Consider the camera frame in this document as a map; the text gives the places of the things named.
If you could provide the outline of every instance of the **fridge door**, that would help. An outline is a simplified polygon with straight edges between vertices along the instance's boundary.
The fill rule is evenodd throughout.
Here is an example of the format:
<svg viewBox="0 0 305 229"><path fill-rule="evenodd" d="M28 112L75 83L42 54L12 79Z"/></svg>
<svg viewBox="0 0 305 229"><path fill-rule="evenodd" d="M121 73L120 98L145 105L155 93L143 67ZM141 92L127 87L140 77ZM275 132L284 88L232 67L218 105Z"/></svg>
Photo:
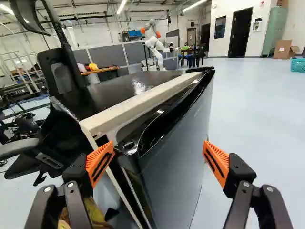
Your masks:
<svg viewBox="0 0 305 229"><path fill-rule="evenodd" d="M149 228L191 225L202 185L213 76L214 71L205 73L159 106L115 147Z"/></svg>

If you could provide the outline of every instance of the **cardboard box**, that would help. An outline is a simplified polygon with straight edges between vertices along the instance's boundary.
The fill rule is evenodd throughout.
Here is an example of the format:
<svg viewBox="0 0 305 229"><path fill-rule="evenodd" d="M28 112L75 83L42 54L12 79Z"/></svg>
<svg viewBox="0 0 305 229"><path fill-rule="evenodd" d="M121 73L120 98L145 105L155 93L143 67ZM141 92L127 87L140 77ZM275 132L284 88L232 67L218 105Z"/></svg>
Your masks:
<svg viewBox="0 0 305 229"><path fill-rule="evenodd" d="M276 43L274 59L289 59L299 52L298 46L291 45L291 40L279 40Z"/></svg>
<svg viewBox="0 0 305 229"><path fill-rule="evenodd" d="M277 0L277 5L288 8L288 0Z"/></svg>

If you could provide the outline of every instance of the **glossy black surface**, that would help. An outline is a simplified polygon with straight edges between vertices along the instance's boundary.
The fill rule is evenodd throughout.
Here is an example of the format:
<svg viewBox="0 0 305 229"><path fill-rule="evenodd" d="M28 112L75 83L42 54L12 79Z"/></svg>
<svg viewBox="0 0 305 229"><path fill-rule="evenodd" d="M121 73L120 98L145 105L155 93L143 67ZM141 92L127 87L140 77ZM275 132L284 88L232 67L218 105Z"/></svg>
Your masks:
<svg viewBox="0 0 305 229"><path fill-rule="evenodd" d="M143 121L130 124L134 131L115 146L153 228L189 228L192 222L202 185L213 76L214 70L207 71Z"/></svg>
<svg viewBox="0 0 305 229"><path fill-rule="evenodd" d="M139 72L50 97L55 109L78 121L181 76L182 71Z"/></svg>

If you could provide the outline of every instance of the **orange gripper pad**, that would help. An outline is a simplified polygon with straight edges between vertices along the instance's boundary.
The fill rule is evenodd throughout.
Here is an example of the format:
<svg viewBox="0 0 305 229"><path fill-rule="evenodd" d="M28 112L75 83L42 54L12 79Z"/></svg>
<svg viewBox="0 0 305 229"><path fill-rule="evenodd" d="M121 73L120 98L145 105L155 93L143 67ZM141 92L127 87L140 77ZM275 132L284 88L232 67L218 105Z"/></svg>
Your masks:
<svg viewBox="0 0 305 229"><path fill-rule="evenodd" d="M156 32L157 38L161 38L161 34L159 31Z"/></svg>
<svg viewBox="0 0 305 229"><path fill-rule="evenodd" d="M145 34L145 28L144 27L141 28L141 34Z"/></svg>
<svg viewBox="0 0 305 229"><path fill-rule="evenodd" d="M86 170L94 188L114 157L113 144L108 142L87 155Z"/></svg>
<svg viewBox="0 0 305 229"><path fill-rule="evenodd" d="M219 184L224 188L229 173L229 155L208 141L204 141L202 154Z"/></svg>

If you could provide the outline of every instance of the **black door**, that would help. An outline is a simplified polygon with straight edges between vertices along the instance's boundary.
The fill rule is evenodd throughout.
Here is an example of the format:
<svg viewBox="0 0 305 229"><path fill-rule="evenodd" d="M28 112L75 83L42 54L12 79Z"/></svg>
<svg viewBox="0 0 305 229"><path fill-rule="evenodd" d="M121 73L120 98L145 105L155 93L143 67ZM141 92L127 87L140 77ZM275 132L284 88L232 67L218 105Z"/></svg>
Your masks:
<svg viewBox="0 0 305 229"><path fill-rule="evenodd" d="M249 38L253 8L234 12L228 57L244 57Z"/></svg>
<svg viewBox="0 0 305 229"><path fill-rule="evenodd" d="M211 24L206 24L201 27L201 44L204 46L204 51L209 51L210 29Z"/></svg>

